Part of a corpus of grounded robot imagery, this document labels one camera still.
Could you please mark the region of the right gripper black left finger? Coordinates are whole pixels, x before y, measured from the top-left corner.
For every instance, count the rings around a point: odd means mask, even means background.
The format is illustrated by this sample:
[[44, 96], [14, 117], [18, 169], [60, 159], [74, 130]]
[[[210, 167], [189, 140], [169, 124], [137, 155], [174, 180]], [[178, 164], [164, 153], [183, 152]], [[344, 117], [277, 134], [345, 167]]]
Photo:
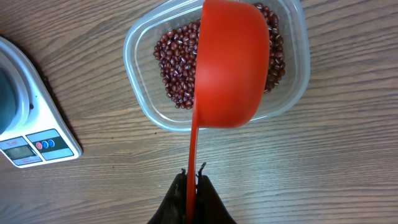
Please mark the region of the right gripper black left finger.
[[148, 224], [186, 223], [187, 175], [182, 169], [170, 185], [159, 208], [147, 222]]

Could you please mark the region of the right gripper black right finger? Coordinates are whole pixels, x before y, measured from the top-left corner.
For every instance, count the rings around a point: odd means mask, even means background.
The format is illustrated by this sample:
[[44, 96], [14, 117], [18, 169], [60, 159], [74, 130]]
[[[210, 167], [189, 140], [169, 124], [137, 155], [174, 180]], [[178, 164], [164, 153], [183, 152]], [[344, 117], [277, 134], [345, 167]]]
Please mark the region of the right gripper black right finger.
[[198, 171], [194, 224], [236, 224], [227, 211], [211, 180], [203, 175], [204, 162]]

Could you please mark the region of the red plastic measuring scoop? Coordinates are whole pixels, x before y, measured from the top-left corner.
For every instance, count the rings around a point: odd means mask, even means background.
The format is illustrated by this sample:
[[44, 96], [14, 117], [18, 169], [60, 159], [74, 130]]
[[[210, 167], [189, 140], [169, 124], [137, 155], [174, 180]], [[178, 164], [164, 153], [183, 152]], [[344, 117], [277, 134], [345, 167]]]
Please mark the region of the red plastic measuring scoop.
[[203, 3], [187, 172], [187, 223], [194, 219], [200, 128], [237, 128], [262, 100], [269, 66], [269, 32], [262, 12], [239, 1]]

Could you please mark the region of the blue plastic bowl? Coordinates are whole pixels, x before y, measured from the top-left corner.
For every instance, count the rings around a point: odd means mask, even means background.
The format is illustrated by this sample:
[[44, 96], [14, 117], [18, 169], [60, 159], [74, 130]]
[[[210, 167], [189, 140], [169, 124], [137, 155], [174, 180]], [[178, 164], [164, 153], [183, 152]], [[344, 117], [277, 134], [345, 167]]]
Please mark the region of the blue plastic bowl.
[[3, 69], [1, 69], [1, 87], [0, 87], [0, 123], [2, 134], [5, 130], [10, 126], [12, 120], [15, 117], [16, 113], [16, 100], [14, 96], [14, 92], [11, 86], [11, 83], [7, 77], [7, 74]]

